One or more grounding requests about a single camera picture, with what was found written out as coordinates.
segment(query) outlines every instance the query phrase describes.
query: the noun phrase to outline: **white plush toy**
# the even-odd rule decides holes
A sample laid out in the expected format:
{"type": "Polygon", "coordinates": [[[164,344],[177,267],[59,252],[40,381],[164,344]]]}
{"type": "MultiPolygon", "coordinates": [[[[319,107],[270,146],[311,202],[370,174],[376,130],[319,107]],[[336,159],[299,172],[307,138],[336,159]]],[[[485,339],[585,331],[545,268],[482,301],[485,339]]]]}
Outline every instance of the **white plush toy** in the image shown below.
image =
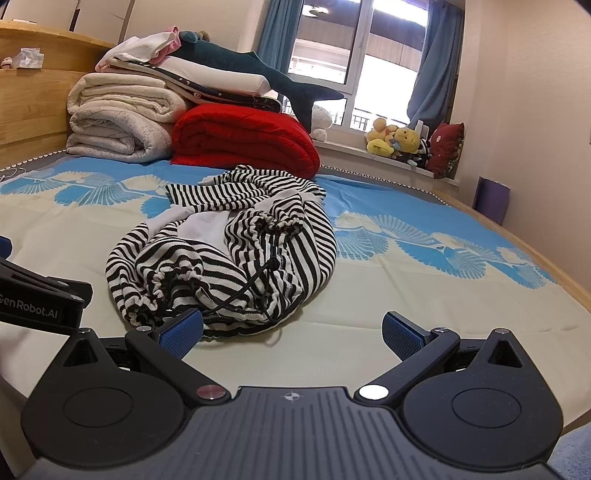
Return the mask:
{"type": "Polygon", "coordinates": [[[326,142],[326,131],[332,126],[332,116],[327,109],[314,105],[312,107],[312,140],[326,142]]]}

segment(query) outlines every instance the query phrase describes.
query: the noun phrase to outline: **red blanket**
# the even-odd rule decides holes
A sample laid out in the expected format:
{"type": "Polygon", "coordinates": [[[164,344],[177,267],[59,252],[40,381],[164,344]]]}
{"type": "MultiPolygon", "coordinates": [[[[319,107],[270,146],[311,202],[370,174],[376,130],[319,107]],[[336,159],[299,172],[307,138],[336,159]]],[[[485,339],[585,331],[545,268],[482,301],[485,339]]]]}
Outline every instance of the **red blanket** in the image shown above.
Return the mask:
{"type": "Polygon", "coordinates": [[[289,115],[246,106],[207,103],[174,126],[172,163],[201,167],[287,170],[310,179],[320,159],[310,136],[289,115]]]}

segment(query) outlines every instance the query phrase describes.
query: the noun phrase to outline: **bed sheet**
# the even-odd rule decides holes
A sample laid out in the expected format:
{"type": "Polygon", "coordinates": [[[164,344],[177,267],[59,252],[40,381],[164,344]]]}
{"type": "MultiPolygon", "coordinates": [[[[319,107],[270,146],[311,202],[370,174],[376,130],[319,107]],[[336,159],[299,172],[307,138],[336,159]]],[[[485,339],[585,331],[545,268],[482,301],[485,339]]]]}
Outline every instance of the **bed sheet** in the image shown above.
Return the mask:
{"type": "MultiPolygon", "coordinates": [[[[82,324],[126,326],[104,275],[114,245],[168,208],[164,185],[211,168],[77,158],[0,185],[0,235],[10,260],[42,275],[88,281],[82,324]]],[[[328,284],[279,329],[198,344],[185,361],[235,392],[240,385],[345,385],[352,393],[399,362],[381,320],[395,310],[465,338],[510,328],[560,402],[565,424],[591,408],[591,315],[520,250],[470,216],[373,184],[317,176],[337,238],[328,284]]],[[[29,395],[65,338],[0,325],[0,374],[29,395]]]]}

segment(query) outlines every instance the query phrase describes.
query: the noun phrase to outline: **striped fabric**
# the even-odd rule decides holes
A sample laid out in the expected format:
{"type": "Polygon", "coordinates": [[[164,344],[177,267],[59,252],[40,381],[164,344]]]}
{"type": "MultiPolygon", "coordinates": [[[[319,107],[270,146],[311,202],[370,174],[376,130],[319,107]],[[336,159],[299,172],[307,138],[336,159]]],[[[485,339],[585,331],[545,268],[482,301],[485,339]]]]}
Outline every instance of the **striped fabric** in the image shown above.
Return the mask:
{"type": "Polygon", "coordinates": [[[110,254],[109,289],[133,325],[158,326],[197,306],[205,336],[253,335],[285,320],[328,280],[336,241],[320,203],[326,196],[321,187],[284,171],[248,166],[209,183],[166,188],[172,203],[188,207],[178,211],[233,210],[225,228],[229,257],[179,237],[186,219],[158,232],[142,223],[110,254]],[[278,261],[276,270],[265,268],[271,258],[278,261]],[[244,293],[232,299],[241,289],[244,293]]]}

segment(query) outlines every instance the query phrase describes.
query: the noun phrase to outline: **red cushion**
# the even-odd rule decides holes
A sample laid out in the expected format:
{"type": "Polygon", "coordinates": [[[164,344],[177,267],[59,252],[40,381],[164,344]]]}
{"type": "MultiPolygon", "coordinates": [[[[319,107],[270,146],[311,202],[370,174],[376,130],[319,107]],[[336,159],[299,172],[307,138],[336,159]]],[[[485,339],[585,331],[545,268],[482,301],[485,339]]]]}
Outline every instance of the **red cushion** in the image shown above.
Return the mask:
{"type": "Polygon", "coordinates": [[[441,124],[431,136],[431,158],[427,170],[432,171],[436,179],[442,179],[448,172],[449,165],[455,165],[459,158],[464,140],[464,124],[441,124]]]}
{"type": "Polygon", "coordinates": [[[185,113],[173,130],[172,163],[286,170],[310,179],[320,158],[301,123],[284,113],[208,103],[185,113]]]}

